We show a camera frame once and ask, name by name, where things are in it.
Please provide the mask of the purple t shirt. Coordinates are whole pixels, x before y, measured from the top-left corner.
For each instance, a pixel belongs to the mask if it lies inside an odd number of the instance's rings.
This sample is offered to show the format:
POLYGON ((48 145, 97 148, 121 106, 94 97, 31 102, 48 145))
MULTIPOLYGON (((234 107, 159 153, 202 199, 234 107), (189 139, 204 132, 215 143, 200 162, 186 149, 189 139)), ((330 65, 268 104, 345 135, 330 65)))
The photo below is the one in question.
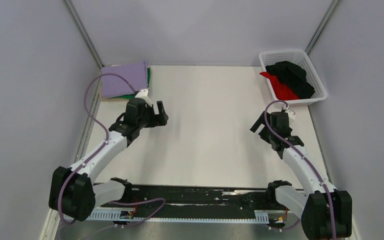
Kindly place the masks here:
POLYGON ((105 74, 101 78, 103 97, 114 98, 146 89, 147 68, 146 61, 103 67, 101 69, 101 73, 105 74))

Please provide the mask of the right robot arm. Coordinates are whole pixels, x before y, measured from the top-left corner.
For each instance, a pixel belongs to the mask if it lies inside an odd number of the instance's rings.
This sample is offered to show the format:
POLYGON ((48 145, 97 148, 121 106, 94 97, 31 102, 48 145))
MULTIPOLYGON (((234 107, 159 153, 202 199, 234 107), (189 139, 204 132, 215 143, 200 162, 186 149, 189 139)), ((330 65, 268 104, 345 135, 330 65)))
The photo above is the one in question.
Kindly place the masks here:
POLYGON ((304 193, 299 193, 291 183, 277 180, 268 185, 266 204, 272 209, 281 205, 300 220, 309 240, 348 238, 352 235, 353 200, 346 190, 338 190, 322 177, 313 165, 299 136, 292 134, 287 111, 263 111, 250 130, 278 154, 293 171, 304 193))

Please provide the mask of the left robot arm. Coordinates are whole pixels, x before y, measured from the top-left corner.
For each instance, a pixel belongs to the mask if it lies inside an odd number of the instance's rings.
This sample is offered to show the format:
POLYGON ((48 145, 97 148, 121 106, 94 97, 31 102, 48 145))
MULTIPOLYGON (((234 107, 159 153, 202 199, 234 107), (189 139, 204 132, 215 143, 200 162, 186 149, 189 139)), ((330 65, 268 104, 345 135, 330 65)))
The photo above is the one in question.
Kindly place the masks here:
POLYGON ((169 120, 162 101, 148 104, 143 98, 130 99, 125 112, 105 131, 101 143, 69 167, 59 166, 52 174, 48 206, 61 218, 86 220, 93 210, 111 202, 129 206, 133 201, 132 184, 113 177, 96 183, 97 177, 122 151, 126 150, 144 128, 166 126, 169 120))

